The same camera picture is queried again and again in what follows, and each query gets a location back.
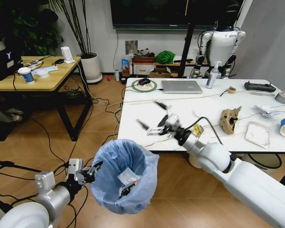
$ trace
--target plastic bag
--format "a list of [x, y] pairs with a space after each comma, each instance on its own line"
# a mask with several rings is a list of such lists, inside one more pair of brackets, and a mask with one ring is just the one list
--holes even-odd
[[[157, 185], [159, 155], [153, 154], [131, 140], [110, 141], [102, 146], [93, 164], [103, 161], [97, 171], [95, 182], [90, 184], [97, 202], [117, 214], [136, 214], [150, 203]], [[141, 179], [131, 192], [119, 198], [123, 186], [118, 175], [130, 168]]]

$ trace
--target silver laptop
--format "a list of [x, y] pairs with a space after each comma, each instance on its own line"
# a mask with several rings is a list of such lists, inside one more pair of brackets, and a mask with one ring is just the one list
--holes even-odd
[[161, 81], [165, 94], [202, 94], [196, 81]]

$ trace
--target white table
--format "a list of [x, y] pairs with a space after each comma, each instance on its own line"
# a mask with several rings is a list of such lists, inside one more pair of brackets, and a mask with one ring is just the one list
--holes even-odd
[[[132, 85], [137, 78], [129, 78], [127, 86]], [[180, 79], [162, 79], [152, 78], [157, 83], [157, 88], [162, 88], [162, 80], [180, 80]], [[136, 93], [131, 87], [126, 89], [123, 103], [122, 118], [119, 127], [118, 139], [131, 139], [144, 146], [147, 150], [153, 152], [163, 151], [184, 151], [175, 139], [169, 139], [168, 136], [147, 136], [146, 131], [136, 122], [140, 119], [149, 126], [157, 126], [160, 120], [166, 115], [165, 110], [160, 108], [154, 101], [162, 102], [166, 105], [172, 105], [173, 112], [180, 118], [183, 127], [187, 127], [195, 122], [199, 117], [207, 117], [227, 149], [234, 153], [280, 153], [285, 154], [285, 137], [280, 133], [280, 122], [285, 118], [285, 114], [280, 114], [273, 118], [264, 118], [254, 109], [254, 105], [267, 105], [276, 110], [285, 111], [285, 105], [277, 102], [274, 97], [259, 96], [250, 94], [244, 88], [244, 83], [248, 80], [242, 79], [218, 79], [212, 89], [205, 87], [206, 79], [195, 79], [203, 94], [164, 94], [163, 91], [156, 90], [148, 93]], [[265, 84], [266, 80], [250, 80], [251, 83]], [[229, 86], [237, 89], [235, 94], [225, 93], [222, 97], [219, 95]], [[234, 109], [242, 106], [239, 113], [239, 120], [236, 123], [235, 133], [227, 135], [219, 124], [219, 119], [224, 109]], [[245, 134], [248, 122], [254, 121], [267, 126], [269, 133], [269, 148], [264, 149], [253, 143], [246, 141]], [[210, 135], [210, 142], [217, 142], [209, 124], [202, 120], [199, 122]]]

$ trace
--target computer mouse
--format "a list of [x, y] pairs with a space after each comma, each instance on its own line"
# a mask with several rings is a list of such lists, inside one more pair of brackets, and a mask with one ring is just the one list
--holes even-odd
[[143, 86], [145, 84], [149, 84], [151, 81], [148, 78], [143, 78], [141, 80], [138, 81], [138, 84]]

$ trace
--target black monitor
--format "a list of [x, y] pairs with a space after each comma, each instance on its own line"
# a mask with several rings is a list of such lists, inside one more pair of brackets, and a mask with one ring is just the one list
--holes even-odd
[[233, 26], [243, 0], [110, 0], [114, 29], [196, 30]]

